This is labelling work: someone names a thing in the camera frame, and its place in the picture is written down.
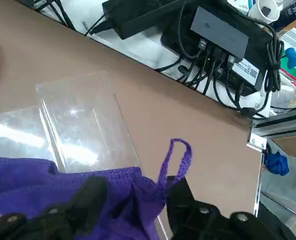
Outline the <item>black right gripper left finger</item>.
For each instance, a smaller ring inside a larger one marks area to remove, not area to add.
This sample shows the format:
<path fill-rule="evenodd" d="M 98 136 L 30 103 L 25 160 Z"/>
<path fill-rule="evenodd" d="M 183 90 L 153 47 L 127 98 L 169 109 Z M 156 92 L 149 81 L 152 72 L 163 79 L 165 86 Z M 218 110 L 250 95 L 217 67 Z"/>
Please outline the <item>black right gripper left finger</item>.
<path fill-rule="evenodd" d="M 52 205 L 31 219 L 17 212 L 0 217 L 0 240 L 72 240 L 94 229 L 106 199 L 106 179 L 91 176 L 68 203 Z"/>

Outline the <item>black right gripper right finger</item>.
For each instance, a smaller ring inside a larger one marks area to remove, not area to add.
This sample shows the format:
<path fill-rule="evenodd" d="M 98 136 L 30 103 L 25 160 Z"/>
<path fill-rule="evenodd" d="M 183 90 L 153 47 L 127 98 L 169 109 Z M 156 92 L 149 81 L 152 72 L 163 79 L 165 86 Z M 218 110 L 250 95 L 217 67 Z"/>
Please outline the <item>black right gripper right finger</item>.
<path fill-rule="evenodd" d="M 187 180 L 167 177 L 167 218 L 173 240 L 275 240 L 277 237 L 254 215 L 234 212 L 225 217 L 220 210 L 194 199 Z"/>

